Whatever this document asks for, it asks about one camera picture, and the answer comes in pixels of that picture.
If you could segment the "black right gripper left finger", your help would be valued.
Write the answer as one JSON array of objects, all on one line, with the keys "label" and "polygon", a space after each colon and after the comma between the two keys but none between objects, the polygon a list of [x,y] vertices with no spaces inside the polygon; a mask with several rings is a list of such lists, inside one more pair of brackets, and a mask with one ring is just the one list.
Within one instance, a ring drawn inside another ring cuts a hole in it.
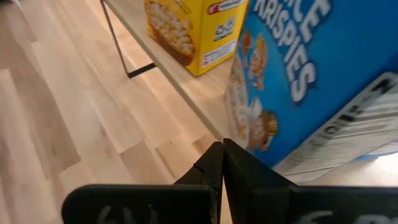
[{"label": "black right gripper left finger", "polygon": [[64,223],[220,222],[223,189],[221,142],[169,185],[90,184],[73,190],[62,204]]}]

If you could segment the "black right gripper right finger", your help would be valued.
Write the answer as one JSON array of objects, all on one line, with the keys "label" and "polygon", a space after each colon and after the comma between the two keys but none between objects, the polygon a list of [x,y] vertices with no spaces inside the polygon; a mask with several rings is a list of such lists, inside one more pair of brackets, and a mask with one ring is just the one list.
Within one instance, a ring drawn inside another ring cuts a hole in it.
[{"label": "black right gripper right finger", "polygon": [[223,175],[233,223],[397,223],[397,188],[299,186],[231,139]]}]

